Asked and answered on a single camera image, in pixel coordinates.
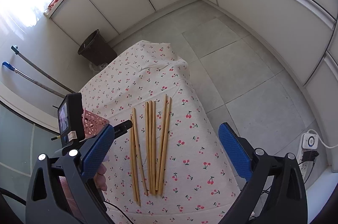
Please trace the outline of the person's left hand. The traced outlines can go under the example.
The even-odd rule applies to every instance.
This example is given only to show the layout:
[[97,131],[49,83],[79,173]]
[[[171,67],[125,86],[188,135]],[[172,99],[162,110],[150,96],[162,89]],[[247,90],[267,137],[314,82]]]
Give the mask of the person's left hand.
[[96,175],[94,176],[94,182],[95,182],[96,188],[102,191],[107,191],[105,173],[106,173],[106,167],[103,164],[101,164],[98,167]]

